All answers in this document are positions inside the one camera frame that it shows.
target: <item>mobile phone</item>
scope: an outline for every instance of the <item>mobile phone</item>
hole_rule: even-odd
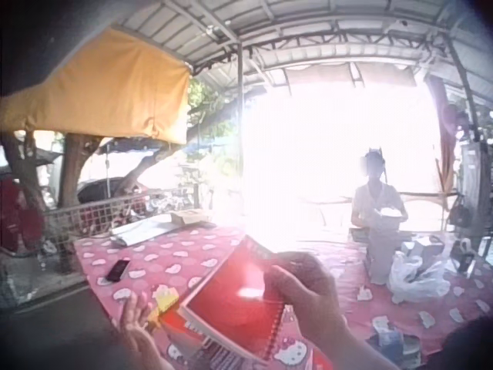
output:
[[[129,266],[129,263],[130,261],[128,260],[118,260],[106,275],[106,280],[113,283],[118,283],[122,280],[122,276],[125,274],[125,270]]]

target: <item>pink tablecloth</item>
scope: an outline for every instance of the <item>pink tablecloth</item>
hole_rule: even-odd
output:
[[[130,290],[146,291],[152,296],[160,285],[166,285],[175,287],[182,294],[221,262],[242,236],[243,232],[233,227],[212,230],[198,228],[162,235],[126,249],[119,249],[107,239],[85,239],[77,243],[76,250],[91,288],[109,316],[117,320],[122,302],[128,297]],[[386,315],[404,333],[421,338],[423,353],[429,355],[438,351],[445,336],[460,326],[449,315],[452,308],[458,308],[467,321],[482,314],[476,300],[481,299],[493,307],[493,271],[481,262],[476,267],[476,271],[480,272],[473,274],[470,280],[446,275],[452,287],[464,288],[460,297],[451,288],[441,299],[420,304],[404,302],[396,305],[392,303],[391,293],[386,287],[369,283],[362,263],[365,250],[361,244],[304,243],[299,247],[317,254],[337,277],[341,308],[353,333],[362,339],[374,334],[371,320]],[[103,277],[122,258],[131,260],[127,274],[119,283],[108,285]],[[371,301],[357,301],[357,293],[362,285],[371,289]],[[426,329],[418,315],[420,311],[432,315],[436,324]],[[163,356],[179,368],[183,359],[169,343],[166,335],[156,331],[156,341]],[[270,368],[311,370],[312,365],[308,364],[312,360],[313,347],[300,336],[293,312],[287,309]],[[248,364],[247,368],[256,366]]]

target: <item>yellow canopy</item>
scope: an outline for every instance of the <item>yellow canopy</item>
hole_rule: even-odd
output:
[[[42,84],[0,100],[0,129],[186,142],[189,69],[115,29],[85,44]]]

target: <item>metal roof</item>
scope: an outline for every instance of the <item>metal roof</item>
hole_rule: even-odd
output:
[[[458,0],[162,0],[114,25],[187,63],[216,90],[235,92],[243,46],[245,87],[285,86],[283,69],[316,63],[386,62],[441,77],[493,108],[488,33]]]

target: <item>plastic bag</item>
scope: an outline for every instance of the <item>plastic bag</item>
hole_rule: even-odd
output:
[[[387,282],[387,287],[394,294],[392,301],[396,304],[402,301],[421,302],[446,295],[450,282],[444,279],[445,263],[446,260],[439,260],[417,276],[423,259],[396,252]]]

